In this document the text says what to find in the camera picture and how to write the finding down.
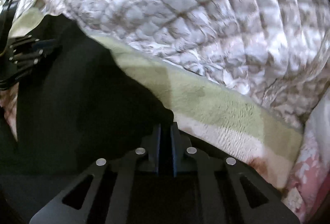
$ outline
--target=green fleece blanket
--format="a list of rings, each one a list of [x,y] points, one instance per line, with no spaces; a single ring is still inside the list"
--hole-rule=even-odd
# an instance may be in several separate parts
[[[25,35],[42,18],[37,9],[30,9],[15,21],[10,35]],[[174,112],[181,130],[250,164],[278,189],[285,186],[302,141],[297,130],[237,92],[110,37],[88,35],[109,48],[126,74]]]

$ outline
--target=white quilted blanket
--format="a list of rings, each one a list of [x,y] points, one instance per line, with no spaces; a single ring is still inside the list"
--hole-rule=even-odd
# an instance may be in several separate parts
[[[296,127],[330,78],[328,0],[42,1],[44,13],[225,84]]]

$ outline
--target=black metal bracket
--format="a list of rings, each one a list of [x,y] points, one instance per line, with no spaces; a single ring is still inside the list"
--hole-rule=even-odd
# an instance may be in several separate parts
[[[276,190],[227,155],[210,157],[178,129],[155,126],[141,148],[99,159],[30,224],[298,224]]]
[[[59,48],[55,40],[39,41],[31,35],[9,39],[6,52],[0,58],[0,90],[9,89],[30,75],[40,62]]]

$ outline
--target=metal screw head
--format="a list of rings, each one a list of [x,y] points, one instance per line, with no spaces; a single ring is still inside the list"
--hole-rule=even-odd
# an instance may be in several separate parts
[[[236,163],[236,160],[232,157],[229,157],[226,159],[226,163],[229,165],[234,165]]]
[[[106,159],[103,159],[103,158],[100,158],[96,161],[96,165],[98,166],[103,166],[107,163],[107,160]]]
[[[139,154],[139,155],[145,154],[145,152],[146,152],[146,149],[145,148],[137,148],[135,150],[135,153],[136,154]]]
[[[195,154],[197,152],[197,149],[194,147],[189,147],[187,148],[187,152],[190,154]]]

